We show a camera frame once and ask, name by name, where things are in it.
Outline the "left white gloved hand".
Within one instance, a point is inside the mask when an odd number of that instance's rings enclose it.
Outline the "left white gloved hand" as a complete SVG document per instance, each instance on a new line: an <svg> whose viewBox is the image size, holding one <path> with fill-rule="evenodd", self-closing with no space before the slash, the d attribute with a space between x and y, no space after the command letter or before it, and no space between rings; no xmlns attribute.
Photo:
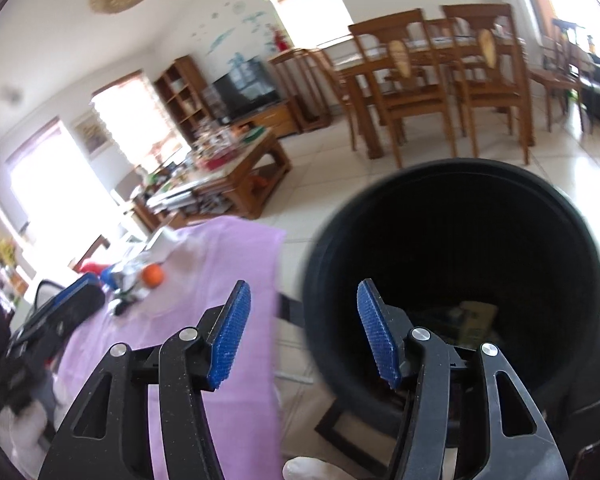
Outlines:
<svg viewBox="0 0 600 480"><path fill-rule="evenodd" d="M53 437L46 437L47 426L60 427L70 396L56 373L47 372L42 384L35 387L32 401L16 414L11 408L0 413L0 445L13 461L42 462Z"/></svg>

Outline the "right white gloved hand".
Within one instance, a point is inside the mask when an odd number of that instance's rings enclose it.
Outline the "right white gloved hand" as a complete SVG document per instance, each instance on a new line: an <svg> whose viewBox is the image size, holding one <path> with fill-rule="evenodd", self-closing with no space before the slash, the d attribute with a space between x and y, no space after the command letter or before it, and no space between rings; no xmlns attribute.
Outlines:
<svg viewBox="0 0 600 480"><path fill-rule="evenodd" d="M333 464L304 456L286 461L283 466L283 478L285 480L353 480L350 474Z"/></svg>

